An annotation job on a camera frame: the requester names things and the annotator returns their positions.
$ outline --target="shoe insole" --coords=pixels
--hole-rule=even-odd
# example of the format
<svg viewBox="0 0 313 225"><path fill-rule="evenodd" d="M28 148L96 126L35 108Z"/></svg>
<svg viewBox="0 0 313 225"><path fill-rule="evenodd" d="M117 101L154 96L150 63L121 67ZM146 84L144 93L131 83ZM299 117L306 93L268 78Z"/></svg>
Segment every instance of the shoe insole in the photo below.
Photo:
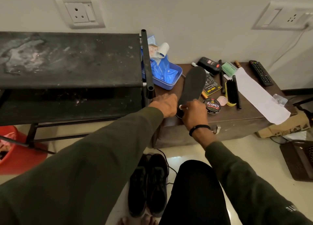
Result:
<svg viewBox="0 0 313 225"><path fill-rule="evenodd" d="M205 70L200 66L192 68L187 73L182 95L178 100L176 113L178 118L181 119L184 116L184 112L179 109L180 105L185 104L187 101L192 101L193 99L199 99L205 86L206 76Z"/></svg>

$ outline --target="white switch plate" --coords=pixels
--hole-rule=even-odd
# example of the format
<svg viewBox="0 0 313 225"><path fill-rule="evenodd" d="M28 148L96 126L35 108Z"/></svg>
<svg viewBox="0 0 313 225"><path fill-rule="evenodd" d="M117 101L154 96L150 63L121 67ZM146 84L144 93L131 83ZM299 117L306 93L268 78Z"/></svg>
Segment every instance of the white switch plate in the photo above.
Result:
<svg viewBox="0 0 313 225"><path fill-rule="evenodd" d="M82 29L82 28L105 27L99 0L55 0L55 1L64 22L70 28Z"/></svg>
<svg viewBox="0 0 313 225"><path fill-rule="evenodd" d="M313 21L313 3L272 1L263 11L254 29L303 30L309 21Z"/></svg>

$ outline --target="blue basket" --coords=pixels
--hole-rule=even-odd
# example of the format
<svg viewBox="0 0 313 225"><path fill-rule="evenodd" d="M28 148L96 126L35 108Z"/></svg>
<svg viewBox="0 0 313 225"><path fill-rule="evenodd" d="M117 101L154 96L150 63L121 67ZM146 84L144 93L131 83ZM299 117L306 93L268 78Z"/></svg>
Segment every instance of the blue basket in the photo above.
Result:
<svg viewBox="0 0 313 225"><path fill-rule="evenodd" d="M177 83L177 81L180 78L180 76L182 75L182 68L179 67L178 65L170 63L170 69L177 70L177 72L178 72L176 74L175 78L174 78L173 83L169 84L169 83L166 83L166 82L164 82L164 81L162 81L160 79L157 79L156 77L152 76L153 77L153 83L155 85L160 86L163 89L171 90L174 87L174 85ZM142 78L146 79L145 70L144 70L143 66L142 66L142 69L141 69L141 74L142 74Z"/></svg>

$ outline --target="shoe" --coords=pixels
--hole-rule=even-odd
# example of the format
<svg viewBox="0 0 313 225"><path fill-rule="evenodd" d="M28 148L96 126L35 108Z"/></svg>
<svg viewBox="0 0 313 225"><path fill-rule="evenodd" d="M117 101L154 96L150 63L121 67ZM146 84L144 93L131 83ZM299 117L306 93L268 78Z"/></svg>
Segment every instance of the shoe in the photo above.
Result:
<svg viewBox="0 0 313 225"><path fill-rule="evenodd" d="M148 164L147 206L152 216L160 218L167 204L168 168L165 158L153 154Z"/></svg>
<svg viewBox="0 0 313 225"><path fill-rule="evenodd" d="M128 209L134 218L142 216L146 210L148 161L147 155L143 154L129 179Z"/></svg>

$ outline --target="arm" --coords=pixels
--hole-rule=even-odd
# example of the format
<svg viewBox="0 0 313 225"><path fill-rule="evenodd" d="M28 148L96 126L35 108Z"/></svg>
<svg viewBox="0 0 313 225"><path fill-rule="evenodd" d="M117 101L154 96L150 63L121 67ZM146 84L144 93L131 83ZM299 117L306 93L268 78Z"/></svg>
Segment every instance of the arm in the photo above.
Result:
<svg viewBox="0 0 313 225"><path fill-rule="evenodd" d="M208 124L204 104L193 101L182 107L188 108L183 117L188 130ZM243 224L312 224L247 162L217 141L209 129L196 129L192 136L205 149L206 158Z"/></svg>
<svg viewBox="0 0 313 225"><path fill-rule="evenodd" d="M2 184L0 217L7 224L105 224L163 117L175 115L177 97L167 97Z"/></svg>

